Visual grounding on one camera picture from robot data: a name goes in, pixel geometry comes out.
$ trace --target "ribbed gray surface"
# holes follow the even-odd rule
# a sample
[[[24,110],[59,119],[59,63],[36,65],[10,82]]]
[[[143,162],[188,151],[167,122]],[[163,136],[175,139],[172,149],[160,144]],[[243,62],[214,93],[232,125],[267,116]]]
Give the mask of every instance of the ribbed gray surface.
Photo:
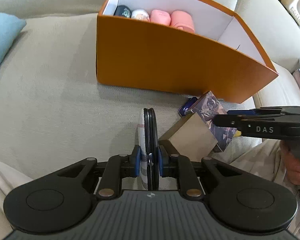
[[[287,231],[269,236],[233,232],[208,213],[203,203],[187,201],[177,191],[124,191],[102,201],[82,224],[68,231],[37,236],[15,231],[6,240],[290,240]]]

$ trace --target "yellow object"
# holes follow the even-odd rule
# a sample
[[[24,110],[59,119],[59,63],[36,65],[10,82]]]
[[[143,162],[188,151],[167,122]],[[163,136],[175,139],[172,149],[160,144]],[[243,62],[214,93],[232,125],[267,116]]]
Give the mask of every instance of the yellow object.
[[[241,136],[241,132],[240,131],[236,131],[235,134],[233,135],[233,138],[239,137]]]

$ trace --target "orange box side panel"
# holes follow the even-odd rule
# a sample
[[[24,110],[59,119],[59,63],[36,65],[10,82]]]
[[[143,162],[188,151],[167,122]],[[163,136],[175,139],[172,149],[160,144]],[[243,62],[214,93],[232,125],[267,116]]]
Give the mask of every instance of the orange box side panel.
[[[199,35],[133,19],[98,16],[100,83],[200,95],[242,103],[278,74]]]

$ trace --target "crosshair logo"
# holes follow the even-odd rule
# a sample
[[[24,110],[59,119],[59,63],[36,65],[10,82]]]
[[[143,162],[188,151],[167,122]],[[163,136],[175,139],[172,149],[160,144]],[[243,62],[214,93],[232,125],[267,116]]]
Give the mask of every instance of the crosshair logo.
[[[149,198],[155,197],[155,194],[152,193],[152,192],[151,192],[151,193],[148,193],[148,194],[147,194],[147,197],[149,197]]]

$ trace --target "orange box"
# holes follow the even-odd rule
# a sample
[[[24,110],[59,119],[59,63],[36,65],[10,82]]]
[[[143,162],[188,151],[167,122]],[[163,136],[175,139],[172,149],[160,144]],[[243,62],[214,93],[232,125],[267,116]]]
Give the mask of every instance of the orange box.
[[[118,5],[188,12],[196,33],[113,16]],[[201,95],[242,103],[278,76],[245,22],[212,0],[106,0],[97,16],[102,84]]]

